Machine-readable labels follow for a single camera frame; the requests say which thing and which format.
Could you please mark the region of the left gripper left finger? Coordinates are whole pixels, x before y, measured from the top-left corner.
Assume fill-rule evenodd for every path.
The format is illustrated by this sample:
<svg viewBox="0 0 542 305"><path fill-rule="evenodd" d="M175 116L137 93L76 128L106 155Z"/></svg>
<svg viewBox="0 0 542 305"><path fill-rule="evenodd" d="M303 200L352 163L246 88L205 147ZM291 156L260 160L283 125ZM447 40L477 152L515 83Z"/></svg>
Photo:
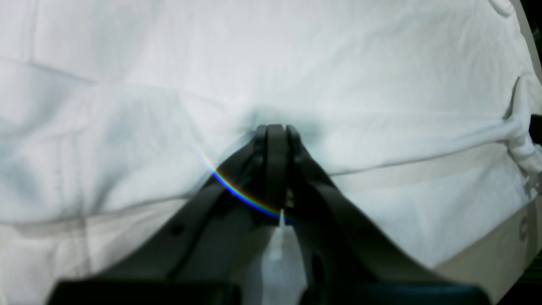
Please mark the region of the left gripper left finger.
<svg viewBox="0 0 542 305"><path fill-rule="evenodd" d="M287 166L283 126L259 126L149 241L96 276L60 282L47 303L239 305L236 251L250 231L279 224Z"/></svg>

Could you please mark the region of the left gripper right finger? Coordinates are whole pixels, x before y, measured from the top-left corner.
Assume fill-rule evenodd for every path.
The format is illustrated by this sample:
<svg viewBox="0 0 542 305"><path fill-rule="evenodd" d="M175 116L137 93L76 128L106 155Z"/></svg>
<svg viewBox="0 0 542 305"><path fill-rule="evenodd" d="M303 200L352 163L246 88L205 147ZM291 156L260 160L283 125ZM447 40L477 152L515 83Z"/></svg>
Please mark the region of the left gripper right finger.
<svg viewBox="0 0 542 305"><path fill-rule="evenodd" d="M288 214L300 243L308 288L301 305L489 305L478 286L447 280L395 245L335 186L287 125Z"/></svg>

